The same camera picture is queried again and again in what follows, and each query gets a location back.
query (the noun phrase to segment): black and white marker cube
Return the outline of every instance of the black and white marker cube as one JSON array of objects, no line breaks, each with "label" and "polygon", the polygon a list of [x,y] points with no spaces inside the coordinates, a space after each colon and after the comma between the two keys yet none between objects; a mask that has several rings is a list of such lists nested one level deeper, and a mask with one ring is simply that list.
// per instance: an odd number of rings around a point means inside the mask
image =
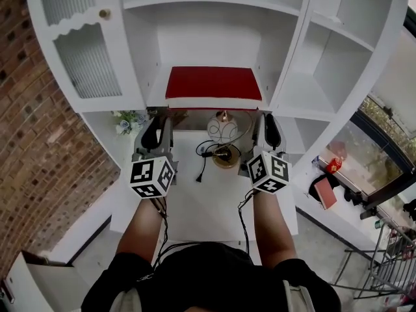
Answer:
[{"label": "black and white marker cube", "polygon": [[247,165],[253,188],[257,190],[275,194],[289,184],[292,165],[267,151],[262,151]]},{"label": "black and white marker cube", "polygon": [[167,157],[144,159],[130,165],[129,185],[142,199],[168,194],[175,172]]}]

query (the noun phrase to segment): red board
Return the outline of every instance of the red board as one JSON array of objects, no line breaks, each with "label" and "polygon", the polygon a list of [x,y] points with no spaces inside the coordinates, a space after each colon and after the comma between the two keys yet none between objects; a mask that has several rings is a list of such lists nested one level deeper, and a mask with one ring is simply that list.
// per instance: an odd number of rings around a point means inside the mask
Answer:
[{"label": "red board", "polygon": [[251,68],[173,67],[166,99],[242,98],[261,101]]}]

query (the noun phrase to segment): person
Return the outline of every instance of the person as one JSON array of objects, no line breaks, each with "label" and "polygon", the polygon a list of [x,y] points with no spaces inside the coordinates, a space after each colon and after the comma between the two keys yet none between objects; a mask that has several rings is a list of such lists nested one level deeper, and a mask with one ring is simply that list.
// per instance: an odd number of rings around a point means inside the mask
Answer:
[{"label": "person", "polygon": [[162,216],[142,200],[81,311],[341,311],[334,289],[297,258],[276,196],[256,194],[253,210],[262,266],[242,250],[204,242],[153,270]]}]

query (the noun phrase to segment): red book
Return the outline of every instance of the red book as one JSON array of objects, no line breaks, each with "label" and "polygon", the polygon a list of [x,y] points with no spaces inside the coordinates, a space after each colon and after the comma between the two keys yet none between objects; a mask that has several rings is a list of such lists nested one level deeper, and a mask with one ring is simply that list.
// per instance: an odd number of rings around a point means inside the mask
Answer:
[{"label": "red book", "polygon": [[261,101],[251,68],[173,67],[166,99],[242,98]]},{"label": "red book", "polygon": [[318,193],[320,202],[324,206],[325,210],[332,207],[335,202],[337,202],[337,198],[335,197],[335,194],[333,193],[332,187],[330,185],[330,182],[328,181],[328,178],[325,178],[314,186],[316,192]]}]

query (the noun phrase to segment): cable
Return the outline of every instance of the cable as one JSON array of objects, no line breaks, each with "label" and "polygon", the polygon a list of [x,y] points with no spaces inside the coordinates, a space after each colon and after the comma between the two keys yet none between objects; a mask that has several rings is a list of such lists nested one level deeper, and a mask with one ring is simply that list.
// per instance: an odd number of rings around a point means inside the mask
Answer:
[{"label": "cable", "polygon": [[163,205],[164,214],[161,214],[161,216],[163,217],[163,220],[164,220],[163,243],[162,243],[162,246],[159,250],[159,253],[157,254],[157,259],[156,259],[155,264],[153,265],[153,270],[155,270],[156,266],[161,263],[161,253],[162,253],[162,250],[163,250],[164,246],[168,242],[168,212],[167,212],[168,204],[166,202],[165,197],[163,197],[163,201],[164,201],[164,205]]},{"label": "cable", "polygon": [[216,143],[216,144],[211,144],[210,146],[208,146],[208,148],[207,149],[205,149],[205,151],[204,151],[204,153],[202,154],[202,155],[200,155],[200,156],[202,156],[203,157],[203,168],[202,168],[202,172],[201,172],[201,174],[198,176],[198,178],[196,178],[196,181],[197,182],[199,182],[199,183],[201,183],[202,182],[202,175],[203,175],[203,172],[205,171],[205,166],[207,165],[207,156],[203,156],[203,155],[206,155],[207,154],[207,152],[208,152],[208,149],[209,148],[211,148],[211,147],[214,147],[214,146],[218,146],[218,144]]},{"label": "cable", "polygon": [[[249,246],[249,242],[248,242],[248,234],[247,234],[247,228],[246,228],[246,224],[244,223],[244,219],[242,218],[242,208],[250,201],[250,199],[257,194],[258,191],[255,190],[254,188],[249,190],[245,197],[244,200],[240,202],[239,206],[238,206],[238,210],[239,210],[239,216],[240,216],[240,221],[242,224],[242,229],[244,230],[244,237],[246,239],[246,253],[248,255],[250,255],[250,246]],[[167,213],[167,208],[168,208],[168,204],[166,202],[166,198],[163,197],[164,200],[164,214],[161,214],[161,216],[163,217],[164,220],[164,239],[163,239],[163,243],[162,246],[159,250],[159,253],[157,254],[157,258],[155,260],[155,263],[153,264],[153,271],[160,266],[161,264],[161,259],[162,257],[168,253],[169,251],[173,250],[174,248],[178,248],[181,246],[190,246],[190,245],[199,245],[199,244],[205,244],[205,243],[210,243],[210,242],[180,242],[177,244],[173,244],[170,245],[169,247],[167,247],[163,252],[163,248],[166,245],[166,243],[168,242],[168,213]]]},{"label": "cable", "polygon": [[252,125],[253,125],[253,118],[252,118],[252,116],[250,116],[250,113],[248,113],[247,111],[243,111],[243,112],[245,112],[248,115],[248,117],[250,118],[250,125],[248,126],[246,131],[242,135],[240,135],[238,138],[235,138],[234,140],[232,140],[232,141],[230,141],[226,144],[222,144],[222,147],[219,147],[218,149],[216,149],[216,151],[220,150],[224,147],[231,146],[235,141],[239,140],[240,138],[242,138],[245,134],[247,134],[250,131],[250,129],[252,128]]},{"label": "cable", "polygon": [[248,255],[250,255],[250,245],[248,242],[248,234],[247,234],[247,228],[246,228],[246,224],[244,223],[244,219],[242,218],[242,208],[250,201],[250,199],[256,195],[258,193],[257,190],[255,190],[254,188],[249,190],[246,193],[246,196],[244,197],[244,200],[240,202],[238,209],[239,209],[239,216],[240,216],[240,221],[241,221],[241,225],[242,225],[242,229],[244,231],[244,237],[246,238],[246,253]]},{"label": "cable", "polygon": [[[200,146],[202,146],[203,144],[205,144],[205,143],[207,143],[207,142],[213,142],[213,141],[212,141],[212,140],[207,140],[207,141],[201,142],[200,144],[198,144],[198,145],[196,146],[196,149],[195,149],[196,154],[197,154],[198,156],[203,157],[203,168],[202,168],[201,174],[198,176],[198,178],[196,178],[196,181],[197,181],[197,182],[199,182],[199,183],[201,183],[201,182],[202,182],[202,175],[203,175],[203,172],[205,171],[205,166],[207,165],[207,157],[212,157],[213,155],[215,155],[215,152],[216,152],[218,149],[220,149],[220,148],[215,149],[213,153],[209,153],[209,152],[208,152],[208,149],[209,149],[209,148],[211,148],[211,147],[213,147],[213,146],[221,146],[221,144],[214,143],[214,144],[211,144],[210,146],[208,146],[208,147],[207,147],[207,149],[205,149],[205,151],[204,151],[203,153],[198,153],[198,149],[200,148]],[[239,153],[239,157],[241,157],[241,151],[240,151],[240,149],[239,149],[239,148],[237,148],[236,146],[234,146],[233,144],[232,144],[231,146],[233,146],[235,149],[237,149],[237,151],[238,151],[238,153]]]}]

